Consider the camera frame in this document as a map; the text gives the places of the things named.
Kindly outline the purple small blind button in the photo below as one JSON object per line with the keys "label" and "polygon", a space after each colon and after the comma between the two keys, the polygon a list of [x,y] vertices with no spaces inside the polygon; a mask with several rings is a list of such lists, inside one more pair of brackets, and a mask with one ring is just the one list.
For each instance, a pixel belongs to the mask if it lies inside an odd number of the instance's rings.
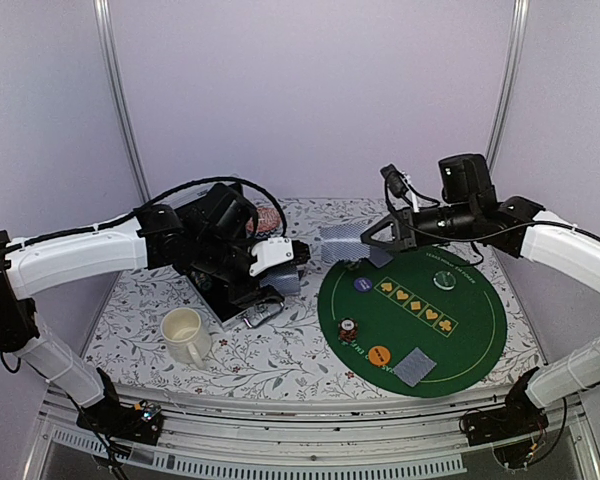
{"label": "purple small blind button", "polygon": [[358,277],[354,280],[353,286],[356,291],[366,293],[373,289],[373,282],[366,277]]}

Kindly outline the blue playing card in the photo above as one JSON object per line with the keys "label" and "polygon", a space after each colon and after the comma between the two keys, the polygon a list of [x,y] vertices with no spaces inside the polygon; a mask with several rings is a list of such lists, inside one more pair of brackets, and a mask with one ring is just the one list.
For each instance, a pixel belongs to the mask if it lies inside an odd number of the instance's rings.
{"label": "blue playing card", "polygon": [[322,261],[334,264],[338,261],[355,262],[368,258],[371,247],[361,240],[366,229],[367,225],[364,223],[320,227]]}
{"label": "blue playing card", "polygon": [[394,375],[407,386],[413,388],[421,383],[437,366],[420,348],[409,354],[392,367]]}
{"label": "blue playing card", "polygon": [[379,251],[371,251],[370,252],[370,256],[369,256],[369,262],[375,266],[376,268],[383,268],[386,265],[388,265],[392,260],[394,259],[394,257],[385,252],[384,250],[379,250]]}

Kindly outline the red black poker chip stack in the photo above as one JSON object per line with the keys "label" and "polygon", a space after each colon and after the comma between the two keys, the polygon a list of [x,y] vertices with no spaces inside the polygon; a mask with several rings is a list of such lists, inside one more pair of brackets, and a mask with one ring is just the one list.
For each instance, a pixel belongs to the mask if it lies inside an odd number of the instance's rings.
{"label": "red black poker chip stack", "polygon": [[344,318],[338,324],[338,338],[342,343],[350,344],[357,339],[359,326],[351,318]]}

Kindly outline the orange big blind button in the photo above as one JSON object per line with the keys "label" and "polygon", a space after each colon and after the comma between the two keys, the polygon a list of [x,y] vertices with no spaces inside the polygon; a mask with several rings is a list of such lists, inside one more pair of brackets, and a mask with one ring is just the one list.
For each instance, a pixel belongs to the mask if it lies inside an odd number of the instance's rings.
{"label": "orange big blind button", "polygon": [[377,367],[383,367],[390,363],[391,352],[390,350],[382,345],[376,345],[369,349],[367,353],[369,362]]}

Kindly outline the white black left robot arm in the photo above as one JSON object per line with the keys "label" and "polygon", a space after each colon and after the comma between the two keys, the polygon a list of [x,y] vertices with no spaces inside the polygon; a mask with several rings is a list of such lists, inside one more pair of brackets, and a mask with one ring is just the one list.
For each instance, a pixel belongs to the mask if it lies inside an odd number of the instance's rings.
{"label": "white black left robot arm", "polygon": [[34,295],[62,284],[125,270],[173,267],[187,276],[205,273],[227,285],[239,308],[279,302],[281,294],[260,284],[271,269],[295,261],[284,235],[258,240],[256,207],[243,187],[259,185],[211,177],[208,193],[177,208],[167,193],[102,223],[27,239],[0,231],[0,353],[12,353],[56,384],[78,411],[108,434],[128,426],[133,408],[120,404],[109,377],[80,360],[37,317]]}

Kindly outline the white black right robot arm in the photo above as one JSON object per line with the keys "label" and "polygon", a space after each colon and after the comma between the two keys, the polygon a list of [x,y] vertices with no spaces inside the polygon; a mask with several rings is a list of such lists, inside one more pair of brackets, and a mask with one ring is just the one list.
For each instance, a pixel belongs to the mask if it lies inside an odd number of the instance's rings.
{"label": "white black right robot arm", "polygon": [[[600,294],[600,237],[566,222],[521,196],[497,198],[486,159],[460,154],[438,163],[442,199],[417,208],[415,200],[395,208],[412,186],[394,165],[382,168],[388,215],[364,231],[363,243],[386,251],[481,243],[548,266]],[[517,436],[553,402],[600,385],[600,337],[549,365],[525,373],[507,394],[497,427]]]}

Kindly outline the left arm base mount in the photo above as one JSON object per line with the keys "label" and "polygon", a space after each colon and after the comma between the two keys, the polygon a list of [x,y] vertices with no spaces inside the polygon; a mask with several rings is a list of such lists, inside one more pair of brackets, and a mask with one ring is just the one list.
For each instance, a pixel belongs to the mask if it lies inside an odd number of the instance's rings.
{"label": "left arm base mount", "polygon": [[104,398],[93,406],[79,407],[76,424],[104,437],[156,446],[164,416],[157,404],[146,400],[124,406],[117,400]]}

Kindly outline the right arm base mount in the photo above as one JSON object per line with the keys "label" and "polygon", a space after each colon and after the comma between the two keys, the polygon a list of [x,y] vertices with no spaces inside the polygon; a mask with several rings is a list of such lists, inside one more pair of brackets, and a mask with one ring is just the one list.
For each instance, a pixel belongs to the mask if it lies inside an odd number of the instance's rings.
{"label": "right arm base mount", "polygon": [[540,432],[548,425],[548,418],[542,409],[518,401],[506,402],[490,410],[471,409],[459,420],[459,429],[470,446]]}

